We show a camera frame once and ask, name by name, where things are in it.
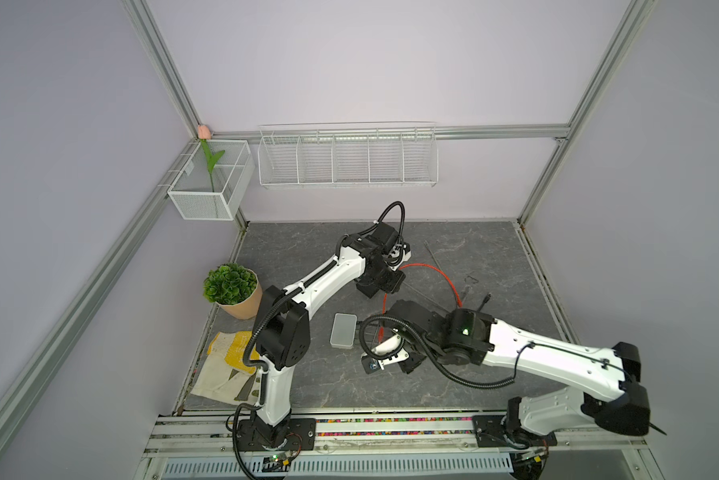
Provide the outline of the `white network switch box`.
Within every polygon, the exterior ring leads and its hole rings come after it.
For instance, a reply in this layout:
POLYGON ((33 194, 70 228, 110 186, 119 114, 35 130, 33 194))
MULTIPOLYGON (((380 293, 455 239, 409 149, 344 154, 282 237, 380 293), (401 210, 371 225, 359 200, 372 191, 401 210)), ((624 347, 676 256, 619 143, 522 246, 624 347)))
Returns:
POLYGON ((354 346, 358 318, 356 314, 337 313, 331 332, 331 348, 349 350, 354 346))

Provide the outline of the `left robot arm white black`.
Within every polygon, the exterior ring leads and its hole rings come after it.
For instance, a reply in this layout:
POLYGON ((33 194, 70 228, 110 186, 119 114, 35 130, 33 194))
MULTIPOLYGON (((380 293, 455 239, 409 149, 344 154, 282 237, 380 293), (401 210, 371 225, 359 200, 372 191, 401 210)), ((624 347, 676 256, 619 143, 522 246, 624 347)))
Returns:
POLYGON ((359 233, 344 236, 329 260, 303 279, 264 292, 243 354, 243 364, 261 375, 262 386, 241 436, 250 434, 265 448, 284 444, 290 433, 294 368, 311 345, 312 318, 350 283, 367 298, 398 292, 405 279, 401 266, 410 257, 403 225, 377 220, 359 233))

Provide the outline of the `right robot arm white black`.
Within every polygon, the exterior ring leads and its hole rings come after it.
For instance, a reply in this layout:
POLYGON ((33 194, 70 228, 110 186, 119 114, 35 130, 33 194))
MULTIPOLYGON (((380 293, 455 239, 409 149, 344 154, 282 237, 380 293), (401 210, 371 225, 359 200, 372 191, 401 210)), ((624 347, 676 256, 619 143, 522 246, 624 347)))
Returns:
POLYGON ((575 345, 513 326, 479 310, 439 315, 399 301, 359 324, 361 363, 367 373, 397 364, 409 373, 425 360, 461 386, 497 390, 521 372, 553 380, 561 389, 514 397, 502 420, 483 428, 489 440, 525 449, 559 430, 597 426, 623 436, 645 436, 653 427, 649 394, 641 385, 637 346, 575 345))

